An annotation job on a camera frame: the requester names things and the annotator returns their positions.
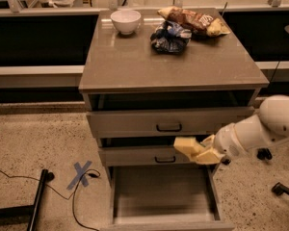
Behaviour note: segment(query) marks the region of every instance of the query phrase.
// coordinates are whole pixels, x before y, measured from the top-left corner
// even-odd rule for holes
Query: snack package
[[[205,13],[196,13],[171,6],[157,12],[164,19],[173,21],[193,33],[194,38],[213,38],[219,35],[229,34],[229,29],[223,22]]]
[[[151,35],[151,45],[159,53],[180,54],[190,41],[192,33],[179,24],[164,21]]]

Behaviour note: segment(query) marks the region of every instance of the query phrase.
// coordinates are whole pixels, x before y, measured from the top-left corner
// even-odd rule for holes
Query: cabinet
[[[231,230],[212,180],[217,166],[190,164],[173,142],[250,116],[268,81],[233,33],[192,40],[179,56],[157,54],[149,38],[163,19],[140,13],[128,37],[111,12],[100,13],[79,86],[112,184],[105,230]]]

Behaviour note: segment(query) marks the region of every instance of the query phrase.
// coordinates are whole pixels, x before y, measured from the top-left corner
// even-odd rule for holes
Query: wire
[[[25,179],[40,181],[38,178],[31,177],[31,176],[9,175],[9,174],[7,174],[6,172],[2,171],[1,169],[0,169],[0,173],[4,174],[6,177],[8,177],[8,178],[10,178],[10,179],[14,179],[14,178],[25,178]],[[77,184],[76,184],[76,188],[75,188],[74,192],[73,192],[69,197],[63,196],[62,194],[60,194],[57,190],[55,190],[53,187],[49,186],[48,184],[45,184],[45,186],[47,186],[48,188],[50,188],[50,189],[51,189],[52,191],[54,191],[58,196],[60,196],[61,198],[65,199],[65,200],[70,200],[71,197],[73,196],[73,197],[72,197],[72,213],[73,213],[74,219],[76,220],[76,222],[78,223],[78,225],[80,225],[80,226],[82,226],[82,227],[84,227],[84,228],[87,228],[87,229],[99,231],[99,230],[96,229],[96,228],[89,227],[89,226],[86,226],[86,225],[82,224],[82,223],[77,219],[77,217],[76,217],[76,215],[75,215],[75,208],[74,208],[74,206],[75,206],[75,195],[76,195],[76,191],[77,191],[77,189],[78,189],[79,183],[81,182],[81,180],[83,179],[83,177],[84,177],[85,175],[89,175],[90,178],[99,178],[99,177],[100,177],[100,172],[97,171],[97,170],[95,170],[95,169],[88,169],[86,172],[84,172],[84,173],[80,176],[80,178],[79,178],[79,180],[78,180],[78,182],[77,182]]]

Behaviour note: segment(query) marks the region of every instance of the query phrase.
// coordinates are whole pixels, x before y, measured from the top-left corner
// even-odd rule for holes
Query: white bowl
[[[110,18],[115,28],[123,35],[132,34],[139,26],[142,15],[132,10],[122,10],[113,12]]]

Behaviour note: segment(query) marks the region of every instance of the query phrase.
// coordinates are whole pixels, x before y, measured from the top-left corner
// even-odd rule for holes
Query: drawer
[[[189,159],[172,146],[138,146],[98,150],[103,166],[173,165]]]
[[[110,111],[89,112],[87,119],[95,138],[187,136],[214,134],[253,112],[253,107]]]
[[[211,169],[196,164],[114,167],[111,224],[101,231],[232,230]]]

